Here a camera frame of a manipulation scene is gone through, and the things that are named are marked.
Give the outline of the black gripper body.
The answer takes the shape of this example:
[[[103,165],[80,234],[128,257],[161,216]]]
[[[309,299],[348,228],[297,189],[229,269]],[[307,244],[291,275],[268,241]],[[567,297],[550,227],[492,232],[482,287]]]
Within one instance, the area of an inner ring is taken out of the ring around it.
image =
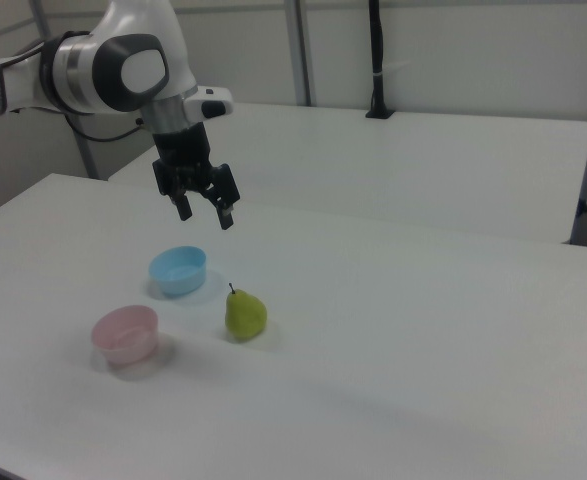
[[[210,145],[203,123],[177,133],[153,134],[159,158],[153,171],[161,194],[200,192],[211,184]]]

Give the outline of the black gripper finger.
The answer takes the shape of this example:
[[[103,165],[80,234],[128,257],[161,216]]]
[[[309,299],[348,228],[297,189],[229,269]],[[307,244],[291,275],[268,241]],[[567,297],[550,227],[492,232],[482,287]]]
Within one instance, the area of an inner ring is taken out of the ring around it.
[[[221,229],[228,230],[234,224],[234,204],[240,200],[232,171],[227,164],[213,167],[209,172],[209,180],[203,196],[216,208]]]
[[[192,216],[192,210],[186,192],[193,186],[191,167],[174,166],[158,159],[152,164],[158,190],[161,195],[167,196],[177,208],[182,221]]]

